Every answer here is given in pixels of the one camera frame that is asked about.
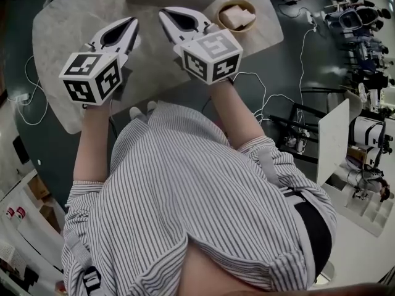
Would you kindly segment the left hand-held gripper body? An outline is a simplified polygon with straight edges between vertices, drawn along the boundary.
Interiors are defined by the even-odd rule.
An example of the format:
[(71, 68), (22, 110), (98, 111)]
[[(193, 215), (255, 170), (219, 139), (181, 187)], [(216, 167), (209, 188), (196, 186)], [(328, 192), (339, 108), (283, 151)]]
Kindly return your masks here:
[(88, 51), (70, 55), (59, 74), (72, 102), (102, 105), (123, 82), (128, 51)]

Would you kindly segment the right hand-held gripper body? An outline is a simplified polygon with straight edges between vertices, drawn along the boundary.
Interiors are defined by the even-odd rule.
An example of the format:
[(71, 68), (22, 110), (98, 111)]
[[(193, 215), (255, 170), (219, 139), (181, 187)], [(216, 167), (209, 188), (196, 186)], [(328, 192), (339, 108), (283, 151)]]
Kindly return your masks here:
[(206, 84), (234, 75), (243, 56), (243, 48), (227, 29), (198, 32), (191, 41), (174, 44), (173, 50), (180, 56), (182, 68)]

